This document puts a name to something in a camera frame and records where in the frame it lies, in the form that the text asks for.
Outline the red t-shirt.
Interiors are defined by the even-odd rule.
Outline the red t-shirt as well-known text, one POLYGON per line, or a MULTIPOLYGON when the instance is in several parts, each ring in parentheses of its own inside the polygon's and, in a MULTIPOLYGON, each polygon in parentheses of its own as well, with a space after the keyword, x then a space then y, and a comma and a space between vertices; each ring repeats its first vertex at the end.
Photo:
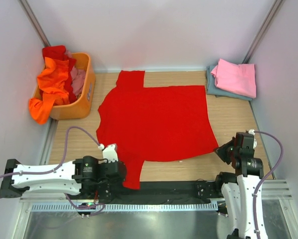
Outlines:
POLYGON ((212 153, 218 143, 208 118, 204 86, 145 87, 144 71, 121 71, 98 108, 97 139, 116 144, 138 190, 145 161, 168 162, 212 153))

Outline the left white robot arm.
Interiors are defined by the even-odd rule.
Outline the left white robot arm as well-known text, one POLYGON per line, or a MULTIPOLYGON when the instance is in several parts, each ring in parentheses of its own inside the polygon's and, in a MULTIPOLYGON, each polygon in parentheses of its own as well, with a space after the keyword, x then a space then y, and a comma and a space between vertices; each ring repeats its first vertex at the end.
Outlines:
POLYGON ((120 183, 127 174, 121 161, 85 156, 57 165, 23 165, 16 159, 6 162, 0 186, 1 198, 19 198, 24 193, 65 193, 90 199, 101 186, 120 183))

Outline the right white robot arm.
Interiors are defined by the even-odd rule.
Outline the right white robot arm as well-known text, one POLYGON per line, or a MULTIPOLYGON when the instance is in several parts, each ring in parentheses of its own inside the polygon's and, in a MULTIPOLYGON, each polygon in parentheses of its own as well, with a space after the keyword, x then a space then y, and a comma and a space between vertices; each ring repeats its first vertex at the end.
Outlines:
POLYGON ((233 173, 220 172, 214 191, 224 197, 226 216, 232 231, 229 239, 266 239, 262 206, 263 162, 255 158, 257 141, 253 129, 238 132, 228 143, 216 148, 216 155, 234 168, 233 173))

